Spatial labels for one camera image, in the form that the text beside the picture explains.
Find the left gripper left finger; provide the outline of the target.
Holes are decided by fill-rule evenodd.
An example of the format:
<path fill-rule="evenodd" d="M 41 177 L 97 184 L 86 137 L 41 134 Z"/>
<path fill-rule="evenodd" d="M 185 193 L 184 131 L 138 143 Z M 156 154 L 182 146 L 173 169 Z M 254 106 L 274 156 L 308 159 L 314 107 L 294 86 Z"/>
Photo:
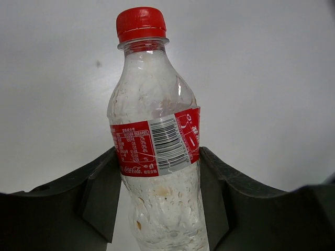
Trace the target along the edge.
<path fill-rule="evenodd" d="M 1 194 L 1 250 L 106 250 L 121 186 L 115 149 L 29 192 Z"/>

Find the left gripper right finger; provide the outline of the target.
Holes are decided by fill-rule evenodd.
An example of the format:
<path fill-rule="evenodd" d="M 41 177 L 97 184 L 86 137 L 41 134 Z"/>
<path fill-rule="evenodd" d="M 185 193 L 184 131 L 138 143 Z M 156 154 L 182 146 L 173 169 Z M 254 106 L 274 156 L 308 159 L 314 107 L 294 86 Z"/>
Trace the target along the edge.
<path fill-rule="evenodd" d="M 286 192 L 201 147 L 200 186 L 210 250 L 334 250 L 334 176 Z"/>

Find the red cap clear bottle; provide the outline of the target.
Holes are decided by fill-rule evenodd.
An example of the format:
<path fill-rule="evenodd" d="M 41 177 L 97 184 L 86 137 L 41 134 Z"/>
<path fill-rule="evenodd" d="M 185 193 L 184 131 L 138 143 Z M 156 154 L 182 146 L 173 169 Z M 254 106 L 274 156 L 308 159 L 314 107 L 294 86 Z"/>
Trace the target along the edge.
<path fill-rule="evenodd" d="M 141 250 L 209 250 L 200 191 L 200 108 L 172 66 L 162 13 L 135 7 L 116 19 L 124 68 L 107 117 Z"/>

